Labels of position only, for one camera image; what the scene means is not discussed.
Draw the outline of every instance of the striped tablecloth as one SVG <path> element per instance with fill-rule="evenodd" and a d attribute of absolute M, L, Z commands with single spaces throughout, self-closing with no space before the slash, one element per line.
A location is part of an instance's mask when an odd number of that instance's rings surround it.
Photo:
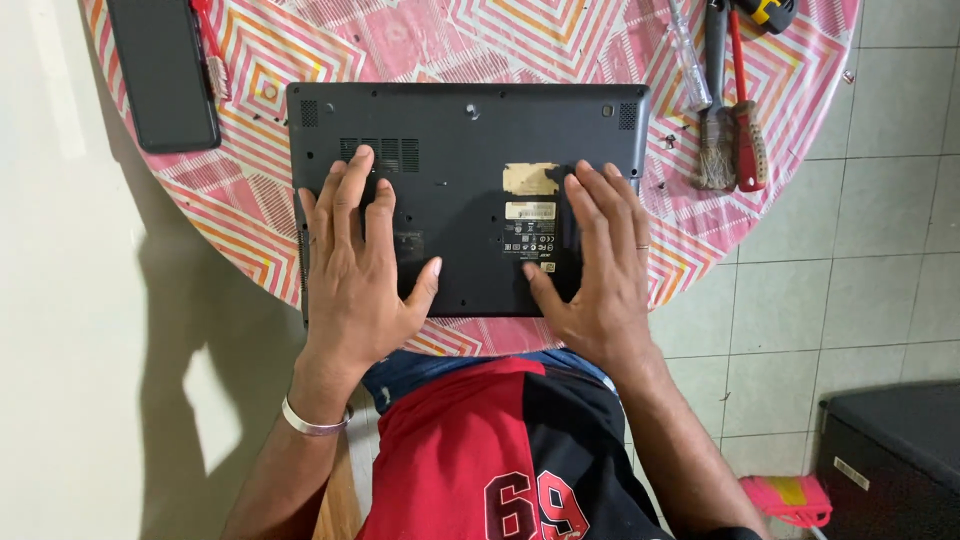
<path fill-rule="evenodd" d="M 695 191 L 699 134 L 683 110 L 666 0 L 213 0 L 231 95 L 223 145 L 144 155 L 191 223 L 242 272 L 300 304 L 284 87 L 294 81 L 646 83 L 653 117 L 640 199 L 650 212 L 650 308 L 730 252 L 777 199 L 827 113 L 857 0 L 800 0 L 779 36 L 744 25 L 746 71 L 772 164 L 759 193 Z M 707 0 L 681 0 L 703 46 Z M 84 0 L 111 96 L 132 132 L 105 0 Z M 728 64 L 728 96 L 734 96 Z M 663 140 L 678 139 L 673 148 Z M 540 319 L 432 319 L 406 348 L 446 356 L 556 347 Z"/>

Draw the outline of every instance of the barcode sticker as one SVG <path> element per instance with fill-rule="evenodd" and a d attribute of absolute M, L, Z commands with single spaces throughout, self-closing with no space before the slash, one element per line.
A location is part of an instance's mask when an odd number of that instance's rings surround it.
<path fill-rule="evenodd" d="M 863 488 L 864 491 L 870 491 L 870 481 L 864 478 L 863 475 L 857 473 L 853 467 L 844 462 L 843 459 L 840 459 L 837 456 L 833 457 L 833 466 L 837 468 L 841 473 L 843 473 L 848 479 L 853 480 L 856 485 Z"/>
<path fill-rule="evenodd" d="M 557 203 L 507 203 L 505 210 L 507 219 L 555 219 L 557 217 Z"/>

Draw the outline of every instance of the smartphone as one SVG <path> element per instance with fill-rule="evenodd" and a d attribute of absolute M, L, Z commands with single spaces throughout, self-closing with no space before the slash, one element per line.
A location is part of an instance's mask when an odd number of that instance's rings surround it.
<path fill-rule="evenodd" d="M 189 0 L 107 0 L 107 8 L 140 148 L 171 154 L 219 146 Z"/>

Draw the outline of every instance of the right hand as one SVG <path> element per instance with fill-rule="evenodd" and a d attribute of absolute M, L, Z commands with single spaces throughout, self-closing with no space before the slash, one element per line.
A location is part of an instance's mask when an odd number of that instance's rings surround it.
<path fill-rule="evenodd" d="M 657 346 L 647 324 L 647 213 L 610 163 L 600 173 L 581 160 L 564 187 L 581 230 L 580 291 L 567 304 L 535 263 L 525 263 L 523 273 L 550 330 L 616 382 L 659 357 L 650 355 Z"/>

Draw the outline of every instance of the laptop speaker grille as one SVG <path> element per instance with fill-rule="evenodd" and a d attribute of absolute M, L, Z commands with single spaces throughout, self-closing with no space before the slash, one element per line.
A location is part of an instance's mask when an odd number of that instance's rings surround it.
<path fill-rule="evenodd" d="M 629 131 L 636 129 L 636 103 L 620 104 L 619 129 Z"/>
<path fill-rule="evenodd" d="M 317 102 L 305 100 L 300 102 L 300 124 L 304 128 L 317 127 Z"/>
<path fill-rule="evenodd" d="M 376 155 L 378 172 L 419 173 L 420 140 L 416 138 L 341 138 L 340 159 L 350 161 L 357 146 L 369 145 Z"/>

